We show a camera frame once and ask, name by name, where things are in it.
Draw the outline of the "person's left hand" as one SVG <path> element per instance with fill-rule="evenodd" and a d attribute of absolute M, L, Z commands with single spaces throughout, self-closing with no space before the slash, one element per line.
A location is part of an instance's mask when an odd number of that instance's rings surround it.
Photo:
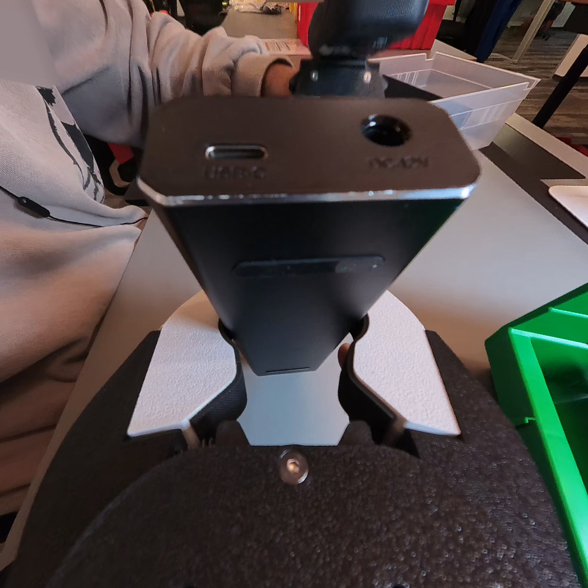
<path fill-rule="evenodd" d="M 298 67 L 285 61 L 275 61 L 264 73 L 260 95 L 264 98 L 289 98 L 290 81 L 298 73 Z"/>

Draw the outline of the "black bin divider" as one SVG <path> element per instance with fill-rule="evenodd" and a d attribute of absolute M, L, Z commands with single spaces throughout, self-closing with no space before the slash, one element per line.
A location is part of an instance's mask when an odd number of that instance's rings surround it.
<path fill-rule="evenodd" d="M 441 99 L 440 96 L 422 88 L 407 84 L 393 77 L 382 76 L 386 82 L 385 98 L 388 99 L 420 99 L 428 102 Z"/>

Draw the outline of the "red background container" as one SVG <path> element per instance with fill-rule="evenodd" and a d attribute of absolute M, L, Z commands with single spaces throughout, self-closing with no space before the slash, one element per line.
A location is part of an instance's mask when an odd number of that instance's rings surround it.
<path fill-rule="evenodd" d="M 443 16 L 448 6 L 456 1 L 428 1 L 424 18 L 416 32 L 401 41 L 389 45 L 388 49 L 429 50 L 436 39 Z"/>

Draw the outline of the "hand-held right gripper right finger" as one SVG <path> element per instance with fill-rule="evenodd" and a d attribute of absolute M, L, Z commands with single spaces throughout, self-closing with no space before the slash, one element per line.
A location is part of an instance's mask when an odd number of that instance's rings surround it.
<path fill-rule="evenodd" d="M 459 437 L 425 328 L 389 291 L 340 345 L 339 403 L 349 417 L 340 446 L 397 447 L 418 454 L 411 433 Z"/>

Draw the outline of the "clear plastic storage bin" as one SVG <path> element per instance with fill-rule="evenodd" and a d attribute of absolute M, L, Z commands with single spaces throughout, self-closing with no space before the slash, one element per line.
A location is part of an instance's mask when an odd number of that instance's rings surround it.
<path fill-rule="evenodd" d="M 489 146 L 539 78 L 479 63 L 439 40 L 432 48 L 389 49 L 370 59 L 382 75 L 437 96 L 472 150 Z"/>

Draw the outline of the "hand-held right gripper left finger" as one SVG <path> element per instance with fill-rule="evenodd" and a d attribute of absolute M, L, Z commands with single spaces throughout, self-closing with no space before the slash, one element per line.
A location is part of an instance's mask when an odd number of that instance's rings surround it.
<path fill-rule="evenodd" d="M 217 427 L 246 408 L 239 350 L 203 290 L 158 334 L 127 435 L 180 432 L 188 448 L 214 443 Z"/>

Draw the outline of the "instruction sheet on stand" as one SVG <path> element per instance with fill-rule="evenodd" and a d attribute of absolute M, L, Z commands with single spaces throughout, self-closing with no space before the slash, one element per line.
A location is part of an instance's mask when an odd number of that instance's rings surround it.
<path fill-rule="evenodd" d="M 549 187 L 551 197 L 587 228 L 587 186 L 556 185 Z"/>

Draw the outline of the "green plastic storage bin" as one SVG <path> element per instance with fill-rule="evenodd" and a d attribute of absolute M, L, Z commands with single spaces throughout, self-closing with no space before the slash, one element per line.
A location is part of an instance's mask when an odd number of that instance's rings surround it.
<path fill-rule="evenodd" d="M 499 405 L 543 476 L 587 587 L 587 284 L 484 345 Z"/>

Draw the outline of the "black multi-port usb hub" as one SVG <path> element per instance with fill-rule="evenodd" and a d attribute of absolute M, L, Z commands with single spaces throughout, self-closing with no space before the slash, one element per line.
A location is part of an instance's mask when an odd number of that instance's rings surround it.
<path fill-rule="evenodd" d="M 192 97 L 154 112 L 136 185 L 267 376 L 317 370 L 480 173 L 425 100 Z"/>

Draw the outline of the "red white paper label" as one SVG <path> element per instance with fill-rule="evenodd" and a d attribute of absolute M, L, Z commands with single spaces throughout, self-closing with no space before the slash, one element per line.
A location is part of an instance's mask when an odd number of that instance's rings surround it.
<path fill-rule="evenodd" d="M 311 52 L 299 39 L 272 38 L 261 40 L 268 54 L 278 56 L 310 57 Z"/>

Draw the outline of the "person's beige sweatshirt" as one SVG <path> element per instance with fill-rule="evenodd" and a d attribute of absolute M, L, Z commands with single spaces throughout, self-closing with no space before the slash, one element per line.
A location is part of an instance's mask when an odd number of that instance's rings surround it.
<path fill-rule="evenodd" d="M 55 88 L 1 81 L 1 186 L 104 204 L 99 167 Z M 23 503 L 139 234 L 36 219 L 1 194 L 2 516 Z"/>

